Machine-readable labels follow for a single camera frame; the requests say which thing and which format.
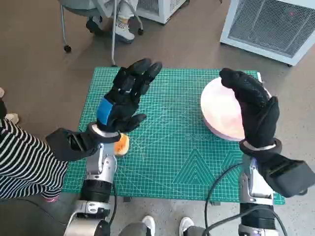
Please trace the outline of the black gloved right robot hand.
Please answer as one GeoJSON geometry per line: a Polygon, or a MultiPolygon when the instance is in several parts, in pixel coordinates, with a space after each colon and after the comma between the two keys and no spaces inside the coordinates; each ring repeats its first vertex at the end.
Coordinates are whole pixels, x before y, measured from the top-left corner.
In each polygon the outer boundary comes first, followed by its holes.
{"type": "Polygon", "coordinates": [[[271,96],[262,82],[243,71],[223,68],[220,77],[222,85],[233,90],[240,105],[245,141],[257,149],[274,146],[280,116],[278,98],[271,96]]]}

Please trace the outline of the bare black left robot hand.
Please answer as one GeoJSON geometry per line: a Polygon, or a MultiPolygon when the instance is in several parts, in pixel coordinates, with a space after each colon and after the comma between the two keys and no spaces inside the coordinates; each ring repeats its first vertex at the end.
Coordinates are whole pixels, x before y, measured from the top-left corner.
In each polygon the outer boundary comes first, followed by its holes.
{"type": "Polygon", "coordinates": [[[162,69],[162,62],[152,63],[149,58],[136,61],[129,67],[121,67],[96,112],[96,124],[104,132],[131,132],[146,119],[136,114],[140,97],[162,69]]]}

